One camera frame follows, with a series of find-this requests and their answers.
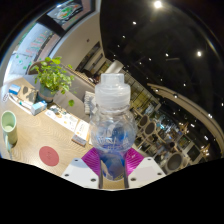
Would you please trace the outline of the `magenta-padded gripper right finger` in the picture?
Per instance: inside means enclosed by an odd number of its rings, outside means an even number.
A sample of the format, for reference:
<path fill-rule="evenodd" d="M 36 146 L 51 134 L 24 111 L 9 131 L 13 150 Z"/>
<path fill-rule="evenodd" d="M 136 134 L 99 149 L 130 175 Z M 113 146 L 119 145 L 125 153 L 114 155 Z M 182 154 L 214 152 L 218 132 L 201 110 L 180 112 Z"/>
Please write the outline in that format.
<path fill-rule="evenodd" d="M 148 185 L 166 174 L 152 157 L 144 157 L 130 148 L 125 157 L 124 184 L 127 189 Z"/>

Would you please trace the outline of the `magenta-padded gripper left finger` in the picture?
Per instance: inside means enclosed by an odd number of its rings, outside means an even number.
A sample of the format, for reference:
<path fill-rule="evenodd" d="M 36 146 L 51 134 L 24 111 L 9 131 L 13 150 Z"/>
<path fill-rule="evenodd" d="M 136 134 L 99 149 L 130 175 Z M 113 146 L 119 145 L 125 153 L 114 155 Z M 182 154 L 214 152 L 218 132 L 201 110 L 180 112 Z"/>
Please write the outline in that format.
<path fill-rule="evenodd" d="M 67 166 L 62 178 L 84 188 L 100 188 L 100 157 L 95 148 L 82 158 L 74 158 Z"/>

